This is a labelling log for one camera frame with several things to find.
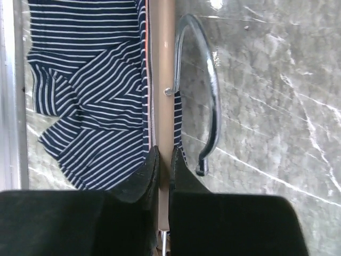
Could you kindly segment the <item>beige clip hanger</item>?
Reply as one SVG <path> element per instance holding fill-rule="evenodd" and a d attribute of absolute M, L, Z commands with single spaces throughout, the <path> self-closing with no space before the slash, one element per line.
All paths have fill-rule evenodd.
<path fill-rule="evenodd" d="M 151 84 L 153 104 L 151 108 L 154 145 L 160 152 L 160 180 L 156 202 L 157 239 L 156 255 L 167 255 L 169 231 L 169 187 L 172 152 L 174 148 L 174 95 L 180 88 L 182 44 L 187 28 L 191 28 L 198 42 L 199 53 L 206 72 L 210 106 L 209 137 L 198 157 L 196 174 L 209 172 L 208 158 L 216 148 L 221 131 L 221 106 L 217 71 L 212 48 L 200 20 L 192 15 L 182 16 L 175 22 L 175 1 L 147 1 L 149 11 L 149 50 L 151 59 Z"/>

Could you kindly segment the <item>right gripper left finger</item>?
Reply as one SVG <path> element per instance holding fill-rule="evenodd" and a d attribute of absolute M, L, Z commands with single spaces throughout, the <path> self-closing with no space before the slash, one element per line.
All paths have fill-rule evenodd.
<path fill-rule="evenodd" d="M 152 255 L 159 150 L 111 190 L 1 193 L 1 255 Z"/>

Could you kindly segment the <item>navy striped underwear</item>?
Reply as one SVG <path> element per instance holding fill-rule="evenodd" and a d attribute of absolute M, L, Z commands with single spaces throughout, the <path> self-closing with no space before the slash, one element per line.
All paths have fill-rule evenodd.
<path fill-rule="evenodd" d="M 39 137 L 79 190 L 110 190 L 152 147 L 148 1 L 29 1 Z"/>

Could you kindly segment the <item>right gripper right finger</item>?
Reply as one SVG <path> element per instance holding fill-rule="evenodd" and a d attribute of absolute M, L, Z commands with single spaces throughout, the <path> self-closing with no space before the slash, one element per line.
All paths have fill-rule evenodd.
<path fill-rule="evenodd" d="M 209 191 L 172 155 L 169 193 L 172 255 L 308 255 L 296 212 L 281 196 Z"/>

